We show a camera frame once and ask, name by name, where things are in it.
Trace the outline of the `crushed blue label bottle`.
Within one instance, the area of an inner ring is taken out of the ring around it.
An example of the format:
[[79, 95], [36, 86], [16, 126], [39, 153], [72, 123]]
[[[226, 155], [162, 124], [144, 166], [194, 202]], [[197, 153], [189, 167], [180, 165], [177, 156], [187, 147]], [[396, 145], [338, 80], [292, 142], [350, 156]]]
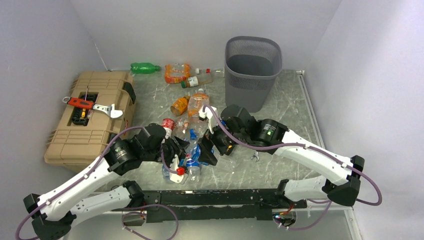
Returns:
[[167, 183], [171, 183], [169, 167], [165, 164], [162, 165], [162, 177]]

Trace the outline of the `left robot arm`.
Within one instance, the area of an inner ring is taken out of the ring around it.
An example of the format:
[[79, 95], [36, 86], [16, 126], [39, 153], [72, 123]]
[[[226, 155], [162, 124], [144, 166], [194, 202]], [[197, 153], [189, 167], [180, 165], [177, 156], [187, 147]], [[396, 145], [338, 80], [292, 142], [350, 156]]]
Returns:
[[187, 141], [172, 137], [156, 123], [139, 127], [139, 133], [130, 139], [112, 134], [100, 156], [73, 178], [45, 194], [32, 193], [24, 198], [26, 219], [31, 220], [35, 238], [58, 240], [72, 227], [104, 212], [153, 207], [133, 180], [104, 194], [93, 195], [93, 192], [138, 169], [143, 162], [177, 166], [187, 146]]

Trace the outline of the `clear bottle blue label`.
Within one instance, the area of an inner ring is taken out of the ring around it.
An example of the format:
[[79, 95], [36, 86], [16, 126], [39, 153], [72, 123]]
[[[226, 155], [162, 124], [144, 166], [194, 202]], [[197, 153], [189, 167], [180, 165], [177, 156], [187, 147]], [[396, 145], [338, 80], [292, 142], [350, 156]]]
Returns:
[[196, 143], [193, 145], [193, 148], [191, 149], [190, 158], [193, 161], [199, 161], [201, 153], [202, 153], [201, 147], [199, 146], [198, 143]]

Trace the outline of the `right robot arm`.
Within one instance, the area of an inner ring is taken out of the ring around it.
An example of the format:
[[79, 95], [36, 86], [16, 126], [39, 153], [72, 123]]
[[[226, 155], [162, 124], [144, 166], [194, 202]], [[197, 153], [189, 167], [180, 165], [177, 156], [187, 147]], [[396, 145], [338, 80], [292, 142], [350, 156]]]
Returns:
[[283, 179], [275, 194], [276, 203], [287, 208], [293, 202], [326, 199], [351, 207], [359, 201], [361, 173], [365, 160], [338, 156], [272, 119], [256, 120], [243, 107], [230, 105], [221, 115], [210, 105], [202, 105], [198, 119], [208, 122], [206, 141], [220, 154], [229, 155], [233, 145], [288, 158], [319, 173], [301, 180]]

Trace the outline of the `pepsi plastic bottle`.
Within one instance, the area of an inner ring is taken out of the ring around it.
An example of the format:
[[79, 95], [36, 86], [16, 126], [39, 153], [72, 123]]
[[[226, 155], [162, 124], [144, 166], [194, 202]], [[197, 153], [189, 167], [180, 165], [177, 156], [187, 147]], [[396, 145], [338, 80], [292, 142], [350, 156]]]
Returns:
[[188, 158], [186, 160], [186, 167], [188, 171], [188, 177], [193, 182], [199, 182], [201, 177], [201, 167], [198, 160]]

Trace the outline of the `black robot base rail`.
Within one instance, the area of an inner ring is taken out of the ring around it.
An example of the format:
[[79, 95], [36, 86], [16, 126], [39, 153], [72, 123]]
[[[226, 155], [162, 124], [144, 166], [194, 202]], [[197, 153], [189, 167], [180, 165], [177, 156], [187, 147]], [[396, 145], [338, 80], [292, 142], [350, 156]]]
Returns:
[[147, 213], [148, 223], [178, 218], [188, 220], [255, 219], [270, 221], [278, 210], [304, 209], [305, 200], [293, 202], [277, 189], [145, 190], [131, 208]]

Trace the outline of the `clear bottle red label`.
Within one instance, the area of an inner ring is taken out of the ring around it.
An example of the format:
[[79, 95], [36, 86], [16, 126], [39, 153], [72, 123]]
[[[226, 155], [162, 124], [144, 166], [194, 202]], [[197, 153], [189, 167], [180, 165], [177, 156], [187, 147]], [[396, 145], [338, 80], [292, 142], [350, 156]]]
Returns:
[[184, 117], [180, 117], [176, 121], [171, 118], [164, 118], [161, 126], [165, 129], [165, 138], [168, 139], [172, 136], [174, 129], [177, 133], [185, 134], [189, 127], [189, 121]]

